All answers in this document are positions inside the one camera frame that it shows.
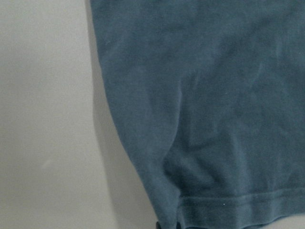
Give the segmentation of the black printed t-shirt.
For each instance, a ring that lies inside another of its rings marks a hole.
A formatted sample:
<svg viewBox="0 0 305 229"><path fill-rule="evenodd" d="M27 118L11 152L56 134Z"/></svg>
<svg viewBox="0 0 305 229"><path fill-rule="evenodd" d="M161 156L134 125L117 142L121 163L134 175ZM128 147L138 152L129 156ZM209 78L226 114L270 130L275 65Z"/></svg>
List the black printed t-shirt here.
<svg viewBox="0 0 305 229"><path fill-rule="evenodd" d="M305 212L302 0L93 0L106 98L163 229Z"/></svg>

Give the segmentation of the brown paper table cover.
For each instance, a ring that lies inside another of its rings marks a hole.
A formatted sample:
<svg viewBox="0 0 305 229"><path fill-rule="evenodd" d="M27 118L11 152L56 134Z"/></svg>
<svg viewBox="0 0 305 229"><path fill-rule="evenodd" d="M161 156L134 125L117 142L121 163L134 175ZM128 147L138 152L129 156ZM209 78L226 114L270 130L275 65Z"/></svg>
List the brown paper table cover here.
<svg viewBox="0 0 305 229"><path fill-rule="evenodd" d="M0 3L0 226L153 229L116 133L87 0Z"/></svg>

